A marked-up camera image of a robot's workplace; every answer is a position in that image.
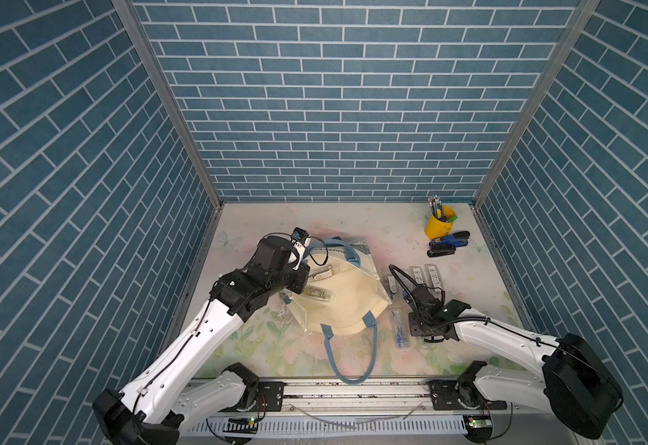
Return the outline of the clear compass set case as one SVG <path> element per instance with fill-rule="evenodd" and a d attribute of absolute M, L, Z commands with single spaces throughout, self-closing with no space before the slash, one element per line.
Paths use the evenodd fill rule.
<path fill-rule="evenodd" d="M 399 293 L 399 285 L 388 267 L 382 269 L 382 281 L 392 299 Z"/>

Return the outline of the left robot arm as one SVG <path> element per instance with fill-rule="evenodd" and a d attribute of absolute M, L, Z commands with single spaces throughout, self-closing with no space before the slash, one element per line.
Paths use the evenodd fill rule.
<path fill-rule="evenodd" d="M 93 403 L 101 431 L 112 444 L 176 444 L 199 422 L 224 409 L 249 407 L 259 379 L 240 363 L 215 380 L 188 383 L 217 348 L 271 296 L 302 291 L 309 267 L 307 231 L 261 238 L 247 264 L 221 276 L 194 320 L 144 372 L 122 389 L 105 389 Z"/>

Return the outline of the cream canvas tote bag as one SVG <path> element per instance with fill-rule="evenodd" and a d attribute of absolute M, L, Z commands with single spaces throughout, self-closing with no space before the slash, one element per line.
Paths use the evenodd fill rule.
<path fill-rule="evenodd" d="M 338 237 L 315 240 L 306 248 L 305 264 L 312 269 L 331 265 L 335 275 L 322 281 L 309 278 L 305 285 L 334 292 L 331 302 L 319 302 L 289 290 L 280 293 L 293 318 L 300 326 L 324 336 L 324 347 L 332 371 L 347 385 L 360 385 L 372 374 L 379 346 L 378 317 L 392 304 L 381 283 L 366 239 L 345 241 Z M 344 376 L 336 364 L 331 342 L 335 337 L 349 337 L 367 329 L 373 332 L 372 354 L 368 369 L 357 378 Z"/>

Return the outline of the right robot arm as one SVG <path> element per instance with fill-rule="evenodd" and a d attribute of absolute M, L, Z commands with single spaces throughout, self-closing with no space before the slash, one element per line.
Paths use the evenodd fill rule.
<path fill-rule="evenodd" d="M 405 291 L 404 300 L 413 336 L 427 343 L 465 342 L 520 366 L 505 371 L 487 361 L 472 362 L 455 384 L 459 402 L 468 409 L 518 403 L 555 415 L 578 436 L 599 439 L 624 404 L 620 383 L 582 337 L 511 326 L 460 300 L 439 300 L 423 285 Z"/>

